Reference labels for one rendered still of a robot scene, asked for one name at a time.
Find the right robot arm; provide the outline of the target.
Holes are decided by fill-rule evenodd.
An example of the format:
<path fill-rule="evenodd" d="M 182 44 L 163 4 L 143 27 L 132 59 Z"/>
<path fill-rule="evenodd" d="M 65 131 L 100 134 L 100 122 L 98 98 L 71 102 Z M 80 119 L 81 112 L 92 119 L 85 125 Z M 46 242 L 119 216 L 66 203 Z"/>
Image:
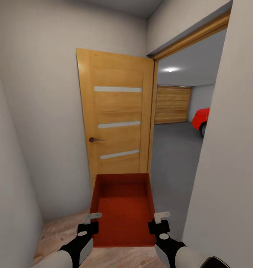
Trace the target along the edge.
<path fill-rule="evenodd" d="M 154 213 L 155 221 L 148 222 L 150 234 L 155 234 L 157 238 L 157 256 L 168 268 L 232 268 L 218 256 L 194 250 L 185 246 L 182 241 L 172 239 L 168 235 L 168 221 L 161 220 L 170 216 L 169 212 Z"/>

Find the storage box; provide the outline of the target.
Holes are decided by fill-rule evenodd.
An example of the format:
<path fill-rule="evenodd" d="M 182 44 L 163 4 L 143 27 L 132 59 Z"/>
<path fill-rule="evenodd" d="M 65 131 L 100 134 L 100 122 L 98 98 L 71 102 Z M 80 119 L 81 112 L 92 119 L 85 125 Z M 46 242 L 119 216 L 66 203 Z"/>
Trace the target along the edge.
<path fill-rule="evenodd" d="M 93 248 L 154 247 L 155 234 L 148 222 L 155 221 L 148 173 L 97 174 L 90 213 L 102 213 Z"/>

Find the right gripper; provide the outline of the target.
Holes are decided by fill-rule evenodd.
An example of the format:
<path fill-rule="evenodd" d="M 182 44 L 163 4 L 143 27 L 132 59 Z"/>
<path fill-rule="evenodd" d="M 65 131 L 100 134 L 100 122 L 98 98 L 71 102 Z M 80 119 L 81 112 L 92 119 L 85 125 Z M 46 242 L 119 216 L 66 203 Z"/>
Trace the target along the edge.
<path fill-rule="evenodd" d="M 161 220 L 160 224 L 156 224 L 155 221 L 148 222 L 150 234 L 156 234 L 156 230 L 163 228 L 166 232 L 170 232 L 169 224 L 167 220 Z"/>

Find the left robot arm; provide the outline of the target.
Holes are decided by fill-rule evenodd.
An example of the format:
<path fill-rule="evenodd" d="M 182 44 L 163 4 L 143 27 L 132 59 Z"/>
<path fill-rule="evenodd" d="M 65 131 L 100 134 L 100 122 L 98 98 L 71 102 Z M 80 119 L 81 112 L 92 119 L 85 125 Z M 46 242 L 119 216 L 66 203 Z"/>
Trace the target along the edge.
<path fill-rule="evenodd" d="M 86 214 L 84 224 L 79 224 L 77 227 L 76 238 L 31 268 L 78 268 L 93 249 L 92 235 L 99 233 L 99 222 L 91 220 L 101 217 L 102 213 Z"/>

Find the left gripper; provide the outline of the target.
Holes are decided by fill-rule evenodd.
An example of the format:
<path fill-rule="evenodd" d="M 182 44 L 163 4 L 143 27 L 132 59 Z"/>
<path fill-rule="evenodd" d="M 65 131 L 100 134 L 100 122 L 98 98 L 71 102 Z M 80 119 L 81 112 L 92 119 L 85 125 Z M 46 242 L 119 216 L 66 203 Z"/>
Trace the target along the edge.
<path fill-rule="evenodd" d="M 92 235 L 98 234 L 99 233 L 99 222 L 94 221 L 94 222 L 91 222 L 90 224 L 79 224 L 77 227 L 77 233 L 79 233 L 80 230 L 83 230 L 85 228 L 89 228 L 92 231 Z"/>

